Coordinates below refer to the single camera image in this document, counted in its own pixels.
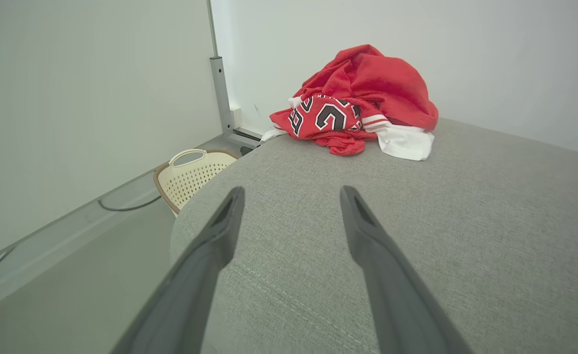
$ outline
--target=gray couch cushion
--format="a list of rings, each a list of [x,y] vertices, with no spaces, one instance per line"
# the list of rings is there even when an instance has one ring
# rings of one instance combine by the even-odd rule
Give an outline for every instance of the gray couch cushion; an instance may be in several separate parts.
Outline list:
[[[356,187],[476,352],[578,350],[578,153],[441,119],[424,162],[278,137],[186,205],[172,261],[234,186],[239,243],[206,349],[377,352],[339,188]]]

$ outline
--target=beige plastic basket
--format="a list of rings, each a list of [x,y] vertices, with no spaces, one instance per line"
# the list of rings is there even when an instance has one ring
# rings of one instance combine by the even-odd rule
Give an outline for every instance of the beige plastic basket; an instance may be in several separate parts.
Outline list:
[[[182,156],[193,153],[202,153],[202,156],[185,164],[175,164]],[[154,183],[158,193],[177,216],[195,192],[238,158],[228,151],[191,148],[160,166],[154,173]]]

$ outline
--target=wall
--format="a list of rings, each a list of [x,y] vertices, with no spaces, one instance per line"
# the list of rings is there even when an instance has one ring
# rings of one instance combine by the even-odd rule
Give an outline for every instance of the wall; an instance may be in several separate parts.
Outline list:
[[[339,50],[370,43],[419,70],[441,117],[578,151],[578,0],[213,0],[213,13],[244,125],[269,128]]]
[[[0,0],[0,249],[222,133],[205,0]]]

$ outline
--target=black cable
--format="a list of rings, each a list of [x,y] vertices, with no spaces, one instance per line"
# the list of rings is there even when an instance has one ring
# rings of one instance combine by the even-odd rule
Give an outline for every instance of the black cable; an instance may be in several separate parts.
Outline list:
[[[160,196],[157,196],[155,199],[150,200],[149,202],[145,203],[145,204],[141,204],[140,206],[132,206],[130,208],[121,208],[121,209],[117,209],[117,208],[110,208],[109,206],[105,206],[104,204],[102,204],[101,199],[97,200],[96,202],[99,203],[99,206],[101,206],[102,208],[104,208],[105,210],[109,210],[109,211],[130,211],[130,210],[136,210],[136,209],[140,209],[144,206],[148,206],[149,204],[152,204],[153,202],[155,202],[156,200],[160,199]]]

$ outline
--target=gray floor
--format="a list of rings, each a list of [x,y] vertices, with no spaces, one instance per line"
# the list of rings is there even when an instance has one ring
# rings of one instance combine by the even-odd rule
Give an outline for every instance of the gray floor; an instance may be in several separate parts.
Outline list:
[[[158,200],[1,300],[0,354],[108,353],[170,269],[174,220]]]

